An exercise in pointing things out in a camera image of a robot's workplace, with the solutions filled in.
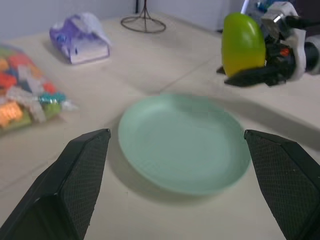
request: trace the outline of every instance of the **plate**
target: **plate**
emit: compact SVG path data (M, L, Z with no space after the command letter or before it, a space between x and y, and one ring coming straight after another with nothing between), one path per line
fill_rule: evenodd
M241 125L206 97L148 97L124 113L118 134L129 163L172 192L220 192L236 183L251 161Z

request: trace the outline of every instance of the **red component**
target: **red component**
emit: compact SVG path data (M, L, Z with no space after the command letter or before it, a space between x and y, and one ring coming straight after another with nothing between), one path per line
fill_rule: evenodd
M284 57L289 56L289 54L290 54L289 48L283 48L283 49L281 49L280 54L281 54L282 56L284 56Z
M33 64L32 60L25 54L20 53L8 58L10 66L17 69L19 65L30 65Z
M50 82L44 83L43 88L44 88L44 91L50 94L55 94L57 92L56 87Z
M15 76L0 72L0 87L4 89L9 89L17 84L17 79Z

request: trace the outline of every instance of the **white wall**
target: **white wall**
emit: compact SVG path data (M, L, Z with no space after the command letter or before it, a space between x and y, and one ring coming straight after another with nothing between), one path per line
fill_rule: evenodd
M208 30L223 27L224 18L240 12L244 0L148 0L152 12L162 12Z
M105 19L132 14L134 6L135 0L0 0L0 40L48 31L75 13Z

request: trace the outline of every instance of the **purple package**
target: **purple package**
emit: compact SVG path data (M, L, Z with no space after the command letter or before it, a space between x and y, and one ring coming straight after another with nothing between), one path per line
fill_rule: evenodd
M52 44L72 64L81 64L110 56L110 41L99 20L81 13L51 27Z

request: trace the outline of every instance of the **wire stand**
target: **wire stand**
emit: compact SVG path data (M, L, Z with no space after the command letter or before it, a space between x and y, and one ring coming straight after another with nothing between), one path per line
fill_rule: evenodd
M134 26L128 25L128 24L132 24L133 22L136 22L138 20L144 21L144 28L141 27L141 29L139 29ZM120 23L126 29L129 29L129 30L132 30L135 32L139 32L139 33L146 33L146 34L161 33L164 30L166 30L166 28L167 28L167 26L162 21L154 19L150 16L148 9L147 9L147 0L144 0L143 10L139 16L127 16L127 17L123 18ZM150 29L150 27L148 28L149 24L153 24L154 26L157 26L157 28L152 30L152 29Z

